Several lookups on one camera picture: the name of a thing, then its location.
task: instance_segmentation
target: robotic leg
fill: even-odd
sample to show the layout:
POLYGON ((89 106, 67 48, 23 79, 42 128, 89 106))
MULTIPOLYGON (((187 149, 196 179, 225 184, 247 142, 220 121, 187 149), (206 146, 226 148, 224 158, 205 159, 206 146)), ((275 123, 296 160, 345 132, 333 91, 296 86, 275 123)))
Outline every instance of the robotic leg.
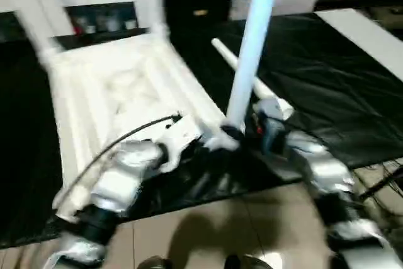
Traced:
MULTIPOLYGON (((273 142, 279 132, 279 119, 271 121, 267 110, 257 110, 260 125, 265 128, 262 147, 267 154, 270 152, 267 143, 273 142)), ((334 265, 350 269, 403 268, 377 224, 365 212, 348 168, 326 146, 304 132, 293 131, 286 136, 283 156, 303 175, 326 227, 327 243, 335 255, 334 265)))

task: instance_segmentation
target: black plastic sheet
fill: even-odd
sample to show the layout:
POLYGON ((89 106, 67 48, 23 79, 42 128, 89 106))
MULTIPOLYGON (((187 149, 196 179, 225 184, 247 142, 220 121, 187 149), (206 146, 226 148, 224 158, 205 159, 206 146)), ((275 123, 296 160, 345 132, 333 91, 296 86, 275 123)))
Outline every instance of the black plastic sheet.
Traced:
MULTIPOLYGON (((243 30, 240 21, 173 35, 222 110, 234 73, 210 40, 219 37, 238 55, 243 30)), ((259 77, 296 109, 291 123, 319 136, 349 168, 403 156, 399 79, 314 14, 274 17, 268 33, 259 77)))
MULTIPOLYGON (((223 111, 234 73, 210 41, 219 37, 237 53, 243 29, 242 22, 232 22, 177 29, 171 37, 223 111)), ((350 168, 403 156, 403 84, 398 79, 316 15, 275 17, 269 33, 259 75, 295 107, 295 126, 321 137, 350 168)), ((63 40, 69 48, 97 42, 63 40)), ((2 138, 7 143, 0 179, 0 248, 5 248, 58 235, 60 224, 46 223, 62 176, 46 74, 27 42, 0 45, 0 51, 5 62, 0 78, 2 138)), ((283 184, 248 148, 235 153, 201 150, 172 173, 144 183, 129 219, 283 184)))

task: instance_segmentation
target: floor tile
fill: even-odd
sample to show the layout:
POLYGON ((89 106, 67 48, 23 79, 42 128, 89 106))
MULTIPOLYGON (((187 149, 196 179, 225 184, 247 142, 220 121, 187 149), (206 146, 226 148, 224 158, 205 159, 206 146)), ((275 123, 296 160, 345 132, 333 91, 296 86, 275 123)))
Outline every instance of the floor tile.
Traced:
POLYGON ((134 230, 136 268, 158 255, 169 258, 174 269, 222 269, 229 254, 262 253, 239 199, 142 219, 134 230))
POLYGON ((273 269, 328 268, 330 251, 315 207, 302 185, 244 197, 264 254, 273 269))
POLYGON ((133 269, 133 222, 122 224, 112 239, 102 269, 133 269))
POLYGON ((57 239, 4 250, 1 269, 40 268, 57 246, 57 239))
MULTIPOLYGON (((58 239, 0 251, 3 256, 1 269, 41 268, 46 259, 57 248, 58 239)), ((133 223, 122 224, 109 247, 103 269, 133 269, 133 223)))

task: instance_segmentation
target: white pole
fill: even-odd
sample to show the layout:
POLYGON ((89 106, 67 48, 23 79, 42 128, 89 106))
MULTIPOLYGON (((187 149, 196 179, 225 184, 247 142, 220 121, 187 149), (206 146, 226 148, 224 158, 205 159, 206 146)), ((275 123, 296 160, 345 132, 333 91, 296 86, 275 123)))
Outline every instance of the white pole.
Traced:
POLYGON ((238 129, 244 123, 274 1, 252 0, 249 8, 227 110, 227 123, 238 129))

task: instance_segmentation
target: black cable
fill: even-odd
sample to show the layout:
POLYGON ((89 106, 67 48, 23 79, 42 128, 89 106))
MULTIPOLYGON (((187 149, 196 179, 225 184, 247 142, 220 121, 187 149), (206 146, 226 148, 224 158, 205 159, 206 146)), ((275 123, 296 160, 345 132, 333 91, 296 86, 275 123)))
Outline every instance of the black cable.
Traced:
MULTIPOLYGON (((366 181, 364 181, 364 179, 356 172, 356 171, 352 171, 352 173, 355 175, 355 177, 358 179, 358 181, 360 181, 360 183, 366 188, 369 189, 369 185, 366 183, 366 181)), ((385 204, 380 201, 376 195, 373 195, 372 200, 378 205, 378 207, 380 208, 380 210, 383 212, 383 214, 386 214, 389 217, 403 217, 403 214, 397 214, 391 210, 389 210, 385 204)))
POLYGON ((66 200, 66 198, 70 195, 71 191, 74 189, 74 187, 78 184, 78 182, 81 181, 83 176, 87 173, 87 171, 94 165, 104 154, 106 154, 110 149, 112 149, 115 145, 121 143, 121 141, 125 140, 126 138, 130 137, 133 134, 136 134, 137 132, 140 132, 143 129, 146 129, 147 127, 153 126, 155 124, 161 123, 166 120, 173 120, 174 122, 178 121, 181 118, 181 115, 171 115, 171 116, 166 116, 164 118, 160 118, 154 121, 151 121, 147 124, 144 124, 142 126, 137 127, 136 129, 133 129, 126 134, 122 135, 121 137, 117 138, 114 140, 112 143, 107 145, 99 154, 97 154, 93 160, 84 168, 84 170, 79 174, 79 176, 70 184, 68 189, 65 191, 63 196, 60 198, 59 202, 56 205, 56 208, 59 208, 66 200))
MULTIPOLYGON (((386 167, 386 165, 384 165, 384 164, 382 164, 382 166, 383 166, 383 177, 384 178, 388 178, 389 176, 390 176, 390 174, 391 174, 391 172, 389 171, 389 169, 386 167)), ((390 183, 389 183, 389 187, 394 191, 394 192, 396 192, 396 194, 398 194, 399 196, 400 196, 400 198, 403 198, 403 193, 402 193, 402 190, 399 188, 399 186, 396 184, 396 182, 395 182, 395 179, 396 178, 394 178, 392 181, 390 181, 390 183)))

